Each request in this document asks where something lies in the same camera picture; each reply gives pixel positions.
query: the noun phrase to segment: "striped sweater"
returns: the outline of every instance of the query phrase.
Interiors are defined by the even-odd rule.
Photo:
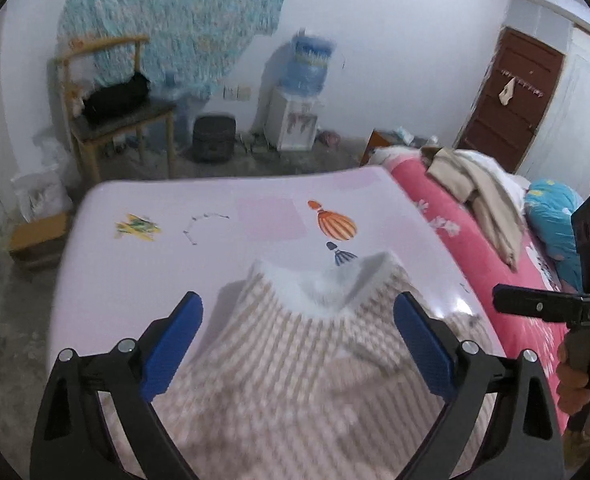
[[[422,303],[390,254],[316,274],[256,263],[226,329],[153,402],[195,473],[395,478],[443,405],[393,323],[393,300],[405,290]],[[446,322],[460,339],[490,348],[477,318]],[[491,410],[488,399],[456,472],[470,467]],[[124,466],[141,475],[114,409],[105,412]]]

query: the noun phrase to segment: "door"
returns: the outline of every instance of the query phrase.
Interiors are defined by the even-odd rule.
[[[458,148],[492,156],[513,173],[544,116],[563,59],[564,55],[554,48],[507,28]],[[514,94],[504,106],[499,94],[512,78],[515,78]]]
[[[558,89],[519,173],[590,195],[590,36],[576,28]]]

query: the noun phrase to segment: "blue floral pillow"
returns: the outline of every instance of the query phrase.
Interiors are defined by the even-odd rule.
[[[526,194],[526,218],[547,254],[555,261],[561,280],[582,292],[582,270],[571,227],[571,215],[582,197],[554,180],[537,180]]]

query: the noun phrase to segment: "wall socket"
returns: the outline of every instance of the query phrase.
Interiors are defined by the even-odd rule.
[[[249,86],[224,86],[225,101],[250,101],[251,94]]]

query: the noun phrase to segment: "orange shuttlecock print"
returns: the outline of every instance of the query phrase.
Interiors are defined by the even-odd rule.
[[[357,226],[348,216],[326,211],[314,200],[309,200],[309,207],[317,211],[317,224],[326,236],[345,242],[357,234]]]

